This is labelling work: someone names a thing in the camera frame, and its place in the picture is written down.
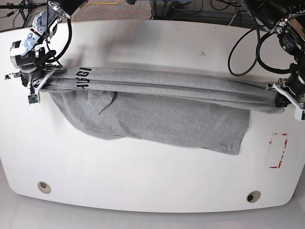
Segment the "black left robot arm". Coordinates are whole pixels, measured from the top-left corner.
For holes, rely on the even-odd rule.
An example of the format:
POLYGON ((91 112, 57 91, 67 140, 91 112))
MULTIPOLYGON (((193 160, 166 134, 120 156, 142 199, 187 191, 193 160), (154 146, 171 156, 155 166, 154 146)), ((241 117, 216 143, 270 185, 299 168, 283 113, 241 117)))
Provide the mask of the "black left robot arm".
POLYGON ((249 13, 254 23, 254 31, 261 28, 266 34, 257 35, 254 63, 275 74, 288 74, 279 81, 285 93, 278 93, 275 104, 286 107, 292 100, 300 102, 305 96, 305 2, 303 0, 242 0, 240 5, 249 13), (273 68, 265 64, 260 50, 265 40, 276 35, 281 48, 293 56, 295 63, 287 69, 273 68))

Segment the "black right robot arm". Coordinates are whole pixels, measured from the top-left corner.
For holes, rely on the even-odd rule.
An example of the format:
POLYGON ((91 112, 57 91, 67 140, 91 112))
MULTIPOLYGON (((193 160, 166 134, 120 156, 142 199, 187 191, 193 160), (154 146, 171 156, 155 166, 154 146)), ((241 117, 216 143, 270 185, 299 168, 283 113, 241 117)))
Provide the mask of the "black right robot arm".
POLYGON ((10 60, 18 73, 6 75, 6 79, 20 78, 30 104, 40 102, 40 90, 55 72, 63 72, 59 59, 67 51, 72 38, 71 16, 87 2, 85 0, 49 0, 46 9, 33 19, 25 38, 13 42, 10 60), (57 25, 66 18, 68 40, 60 53, 50 49, 49 43, 57 31, 57 25))

